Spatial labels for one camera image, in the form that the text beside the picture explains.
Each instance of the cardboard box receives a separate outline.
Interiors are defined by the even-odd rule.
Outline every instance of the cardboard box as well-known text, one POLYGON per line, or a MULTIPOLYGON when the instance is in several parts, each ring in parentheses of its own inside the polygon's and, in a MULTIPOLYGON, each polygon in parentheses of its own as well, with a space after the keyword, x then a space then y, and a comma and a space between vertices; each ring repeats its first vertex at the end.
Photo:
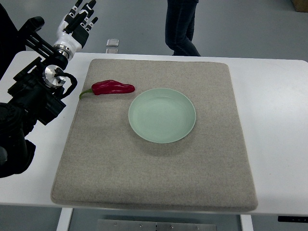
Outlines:
POLYGON ((297 12, 308 12, 308 0, 292 0, 297 12))

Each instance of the robotic hand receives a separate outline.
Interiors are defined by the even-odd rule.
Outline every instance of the robotic hand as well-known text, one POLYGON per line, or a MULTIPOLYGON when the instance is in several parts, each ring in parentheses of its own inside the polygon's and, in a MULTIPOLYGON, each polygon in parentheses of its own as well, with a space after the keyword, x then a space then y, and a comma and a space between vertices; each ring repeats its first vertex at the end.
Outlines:
POLYGON ((97 22, 95 17, 89 24, 89 18, 93 15, 93 7, 96 4, 95 0, 86 3, 79 13, 77 9, 82 3, 82 0, 77 1, 59 25, 57 31, 58 40, 54 44, 54 48, 64 55, 70 61, 75 52, 80 51, 87 42, 89 31, 97 22))
POLYGON ((25 136, 37 120, 46 125, 55 119, 66 106, 61 99, 77 85, 75 77, 64 70, 75 52, 84 47, 89 31, 98 20, 95 17, 87 25, 96 1, 86 3, 77 13, 81 3, 78 0, 60 23, 54 46, 36 33, 44 25, 41 17, 29 19, 18 31, 25 45, 45 60, 38 57, 20 71, 14 77, 16 83, 8 89, 13 98, 8 103, 0 103, 0 178, 20 174, 29 167, 35 145, 25 140, 25 136), (71 86, 64 92, 66 77, 71 86))

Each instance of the robot finger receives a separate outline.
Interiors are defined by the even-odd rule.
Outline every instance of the robot finger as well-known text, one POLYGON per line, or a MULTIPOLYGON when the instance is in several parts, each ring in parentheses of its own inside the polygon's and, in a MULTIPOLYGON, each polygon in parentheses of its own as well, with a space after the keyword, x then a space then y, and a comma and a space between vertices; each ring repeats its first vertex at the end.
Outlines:
POLYGON ((82 27, 86 27, 86 24, 89 21, 89 18, 93 15, 94 10, 89 10, 89 13, 87 15, 87 17, 85 17, 85 20, 83 20, 83 22, 80 24, 82 27))
POLYGON ((97 22, 97 20, 98 17, 93 18, 93 20, 86 26, 85 30, 89 32, 94 26, 94 24, 97 22))
POLYGON ((72 33, 78 25, 87 17, 87 12, 83 11, 77 14, 77 16, 72 20, 70 24, 64 29, 67 34, 72 33))
POLYGON ((74 18, 75 14, 76 14, 76 12, 77 12, 77 10, 78 10, 78 7, 81 5, 81 3, 82 3, 82 0, 78 0, 78 1, 76 2, 76 4, 73 6, 73 8, 70 10, 69 15, 70 15, 71 17, 74 18))
POLYGON ((89 13, 89 11, 92 10, 92 8, 95 6, 96 4, 96 0, 91 0, 89 3, 86 3, 83 5, 83 7, 81 8, 81 11, 87 11, 89 13))

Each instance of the gray floor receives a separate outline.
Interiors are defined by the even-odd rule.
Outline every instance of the gray floor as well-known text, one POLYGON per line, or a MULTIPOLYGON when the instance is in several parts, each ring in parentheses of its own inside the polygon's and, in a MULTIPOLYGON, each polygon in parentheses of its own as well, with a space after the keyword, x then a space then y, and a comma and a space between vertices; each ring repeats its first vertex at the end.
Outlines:
MULTIPOLYGON (((1 0, 19 29, 34 16, 45 26, 38 32, 48 43, 75 0, 1 0)), ((119 53, 171 55, 165 45, 166 0, 98 0, 99 21, 82 52, 105 53, 108 39, 119 39, 119 53)), ((308 13, 295 12, 291 0, 200 0, 196 10, 193 43, 202 56, 299 59, 308 61, 308 13)), ((56 230, 58 208, 0 206, 0 230, 56 230)), ((188 213, 142 213, 134 211, 81 210, 73 213, 70 230, 91 230, 89 224, 105 217, 213 222, 238 230, 237 216, 188 213)), ((278 223, 277 216, 253 216, 256 231, 307 230, 307 224, 278 223)))

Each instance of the red chili pepper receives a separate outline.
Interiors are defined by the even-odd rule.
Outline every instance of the red chili pepper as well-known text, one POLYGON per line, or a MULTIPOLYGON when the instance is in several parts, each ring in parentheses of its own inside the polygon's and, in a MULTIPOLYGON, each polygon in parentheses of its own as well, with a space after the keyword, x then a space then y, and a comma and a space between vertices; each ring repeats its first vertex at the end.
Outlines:
POLYGON ((79 98, 84 93, 92 92, 94 95, 101 95, 101 94, 123 94, 123 93, 131 93, 135 90, 135 87, 131 84, 124 84, 118 81, 109 79, 104 80, 102 82, 94 83, 91 89, 83 91, 79 98))

